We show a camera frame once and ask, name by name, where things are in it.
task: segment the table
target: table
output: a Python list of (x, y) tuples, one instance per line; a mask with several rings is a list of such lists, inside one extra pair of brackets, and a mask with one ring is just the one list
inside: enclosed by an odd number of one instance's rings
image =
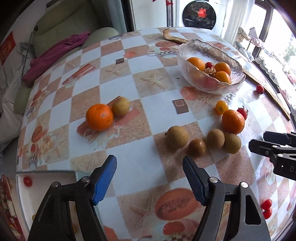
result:
[[(195, 162), (224, 183), (248, 182), (260, 203), (271, 198), (273, 214), (267, 224), (275, 237), (294, 209), (296, 184), (273, 174), (269, 160), (250, 153), (248, 142), (262, 138), (264, 131), (290, 132), (291, 123), (265, 94), (254, 92), (248, 77), (236, 93), (223, 96), (193, 89), (178, 69), (178, 45), (163, 38), (164, 29), (145, 29), (101, 41), (38, 78), (19, 136), (17, 171), (75, 170), (79, 178), (113, 154), (118, 167), (97, 208), (109, 240), (190, 240), (204, 207), (192, 202), (182, 169), (186, 148), (172, 152), (164, 133), (180, 125), (188, 131), (189, 140), (206, 136), (220, 126), (221, 116), (213, 107), (225, 100), (230, 109), (244, 106), (249, 111), (239, 134), (242, 148), (234, 155), (210, 150)], [(206, 41), (243, 62), (231, 45), (210, 30), (170, 31), (176, 37)], [(259, 78), (269, 86), (263, 75)], [(105, 132), (90, 130), (85, 123), (87, 109), (97, 103), (112, 104), (118, 96), (131, 101), (131, 111)], [(183, 109), (176, 109), (174, 103), (181, 103)], [(217, 240), (223, 239), (228, 210), (226, 203)], [(174, 218), (164, 217), (162, 212), (175, 212)], [(170, 226), (178, 234), (164, 235), (163, 228)]]

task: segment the screw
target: screw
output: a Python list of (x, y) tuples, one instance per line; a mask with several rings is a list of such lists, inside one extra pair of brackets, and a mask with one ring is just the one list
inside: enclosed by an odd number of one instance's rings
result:
[(81, 178), (81, 181), (83, 182), (83, 183), (88, 183), (89, 182), (89, 177), (83, 177), (83, 178)]
[(246, 182), (242, 182), (242, 183), (241, 183), (241, 186), (242, 186), (243, 188), (247, 188), (249, 185), (248, 185)]
[(59, 182), (53, 182), (53, 183), (52, 183), (52, 187), (53, 187), (53, 188), (56, 188), (58, 185), (59, 185)]
[(210, 178), (210, 182), (211, 183), (217, 183), (218, 182), (218, 179), (216, 177), (211, 177)]

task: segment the washing machine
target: washing machine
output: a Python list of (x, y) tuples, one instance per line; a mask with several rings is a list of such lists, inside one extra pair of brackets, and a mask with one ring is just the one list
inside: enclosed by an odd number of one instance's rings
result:
[(176, 26), (213, 30), (221, 36), (228, 0), (176, 0)]

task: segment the blue gripper pad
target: blue gripper pad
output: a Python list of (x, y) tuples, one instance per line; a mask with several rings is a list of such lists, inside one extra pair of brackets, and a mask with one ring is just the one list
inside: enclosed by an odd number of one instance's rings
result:
[(106, 195), (111, 180), (117, 167), (117, 159), (113, 155), (109, 155), (101, 168), (103, 171), (98, 178), (94, 187), (94, 196), (92, 198), (93, 205), (96, 206)]

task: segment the washing machine door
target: washing machine door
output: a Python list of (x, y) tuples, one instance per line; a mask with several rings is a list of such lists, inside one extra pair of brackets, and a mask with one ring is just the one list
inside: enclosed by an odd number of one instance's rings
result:
[(212, 30), (216, 24), (216, 12), (214, 8), (205, 1), (193, 1), (184, 8), (183, 23), (185, 27)]

